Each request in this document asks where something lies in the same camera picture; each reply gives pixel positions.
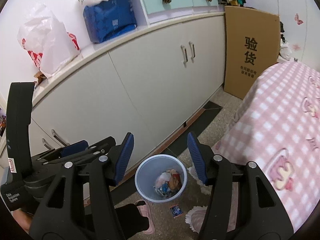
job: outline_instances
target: black device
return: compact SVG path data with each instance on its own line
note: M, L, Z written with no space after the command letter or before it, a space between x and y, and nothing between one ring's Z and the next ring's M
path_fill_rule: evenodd
M10 210L40 202L30 236L34 240L124 240L109 186L122 180L134 139L127 133L116 146L112 137L88 146L86 141L30 157L28 125L31 121L33 83L12 83L7 106L7 150L12 160L7 182L0 188ZM212 185L199 240L318 239L319 204L293 234L290 219L273 187L255 162L230 163L188 134L188 148L199 179ZM83 184L90 182L94 231L84 219ZM227 232L232 182L239 184L236 229ZM0 208L5 212L3 203ZM7 213L11 239L31 239Z

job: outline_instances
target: metal bolt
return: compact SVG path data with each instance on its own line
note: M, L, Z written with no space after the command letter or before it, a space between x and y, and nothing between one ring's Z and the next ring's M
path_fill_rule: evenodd
M72 167L72 165L73 165L72 162L66 162L66 163L64 164L64 167L67 168L67 169L69 169L69 168Z
M108 157L105 155L102 155L99 157L99 161L101 161L101 162L105 162L107 159L108 159Z
M222 156L219 155L219 154L217 154L217 155L215 155L215 156L213 157L213 159L214 159L215 161L217 161L217 162L220 162L220 161L222 161Z
M254 169L255 167L257 167L257 164L255 162L249 162L248 166Z

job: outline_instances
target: cardboard box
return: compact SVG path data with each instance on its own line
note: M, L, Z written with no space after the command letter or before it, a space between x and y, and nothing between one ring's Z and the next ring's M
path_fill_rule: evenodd
M278 15L226 6L227 62L224 90L243 99L260 74L277 63Z

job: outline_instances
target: hand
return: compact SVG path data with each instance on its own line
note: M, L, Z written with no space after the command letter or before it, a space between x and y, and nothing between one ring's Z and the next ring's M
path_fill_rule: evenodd
M20 209L13 211L12 216L16 220L16 222L23 228L23 230L29 233L32 216Z

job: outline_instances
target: pink slipper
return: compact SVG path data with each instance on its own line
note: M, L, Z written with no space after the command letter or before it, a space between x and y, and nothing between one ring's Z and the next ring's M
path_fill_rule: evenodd
M149 219L149 228L146 231L142 231L144 234L146 235L151 235L153 234L156 229L155 229L155 225L153 224L152 218L151 218L151 211L150 211L150 207L147 201L145 201L144 199L140 199L138 201L135 202L135 205L139 202L139 201L144 201L146 204L143 206L136 206L140 212L140 214L143 217L147 217Z

